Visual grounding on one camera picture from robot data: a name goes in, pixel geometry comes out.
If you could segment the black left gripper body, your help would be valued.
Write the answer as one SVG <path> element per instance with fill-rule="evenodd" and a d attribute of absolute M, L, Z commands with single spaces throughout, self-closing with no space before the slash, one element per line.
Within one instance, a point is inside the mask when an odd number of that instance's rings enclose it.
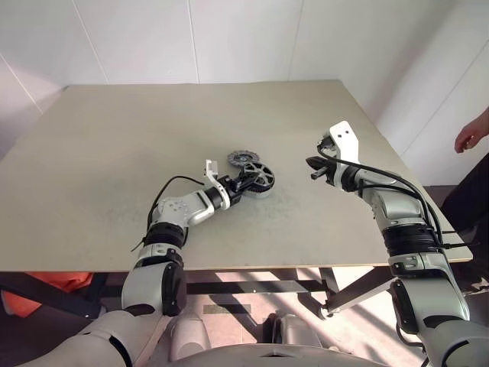
<path fill-rule="evenodd" d="M 224 187 L 225 192 L 228 194 L 230 205 L 236 205 L 240 201 L 242 195 L 241 179 L 239 177 L 231 178 L 226 175 L 220 177 L 218 182 Z"/>

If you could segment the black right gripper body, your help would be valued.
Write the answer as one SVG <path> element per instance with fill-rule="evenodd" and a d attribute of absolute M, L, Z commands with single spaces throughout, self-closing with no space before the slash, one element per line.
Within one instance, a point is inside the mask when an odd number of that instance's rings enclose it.
<path fill-rule="evenodd" d="M 319 154 L 321 168 L 325 171 L 327 182 L 336 187 L 343 188 L 342 176 L 345 165 L 341 163 L 340 147 L 331 136 L 323 137 L 316 146 Z"/>

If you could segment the person's bare hand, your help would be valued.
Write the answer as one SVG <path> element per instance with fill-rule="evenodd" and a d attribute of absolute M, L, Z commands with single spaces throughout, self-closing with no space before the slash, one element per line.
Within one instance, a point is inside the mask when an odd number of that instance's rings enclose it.
<path fill-rule="evenodd" d="M 488 114 L 483 113 L 459 132 L 455 139 L 455 152 L 460 154 L 474 148 L 486 136 L 488 136 Z"/>

